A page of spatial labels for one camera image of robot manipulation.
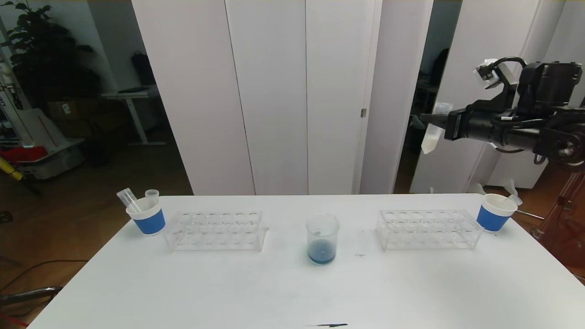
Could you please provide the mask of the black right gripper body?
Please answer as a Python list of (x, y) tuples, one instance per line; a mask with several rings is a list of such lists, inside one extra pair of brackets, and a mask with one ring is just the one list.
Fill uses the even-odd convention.
[(445, 139), (474, 139), (494, 141), (496, 138), (492, 118), (495, 113), (483, 108), (465, 108), (451, 111), (447, 116)]

